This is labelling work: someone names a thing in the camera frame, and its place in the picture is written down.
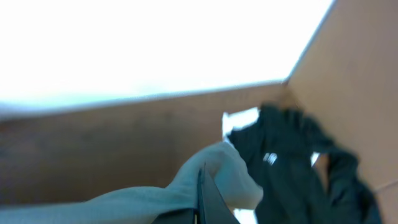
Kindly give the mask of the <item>khaki green shorts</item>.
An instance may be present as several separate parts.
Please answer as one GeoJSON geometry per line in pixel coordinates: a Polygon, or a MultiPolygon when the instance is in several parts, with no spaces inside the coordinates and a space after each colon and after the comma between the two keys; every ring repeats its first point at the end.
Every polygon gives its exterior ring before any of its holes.
{"type": "Polygon", "coordinates": [[[78,203],[1,209],[1,223],[151,223],[160,214],[197,208],[198,175],[207,171],[226,208],[253,210],[263,189],[227,142],[210,145],[187,160],[168,186],[129,187],[78,203]]]}

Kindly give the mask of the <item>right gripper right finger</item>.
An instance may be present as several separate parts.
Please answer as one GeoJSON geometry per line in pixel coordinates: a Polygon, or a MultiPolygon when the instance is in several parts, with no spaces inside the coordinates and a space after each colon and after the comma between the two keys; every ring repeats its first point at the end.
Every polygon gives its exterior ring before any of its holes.
{"type": "Polygon", "coordinates": [[[239,224],[205,168],[198,173],[197,193],[200,224],[239,224]]]}

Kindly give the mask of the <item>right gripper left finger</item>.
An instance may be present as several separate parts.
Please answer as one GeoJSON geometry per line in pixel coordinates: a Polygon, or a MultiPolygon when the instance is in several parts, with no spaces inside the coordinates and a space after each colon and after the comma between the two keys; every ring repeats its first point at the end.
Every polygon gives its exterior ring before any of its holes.
{"type": "Polygon", "coordinates": [[[160,214],[151,224],[196,224],[197,211],[192,208],[160,214]]]}

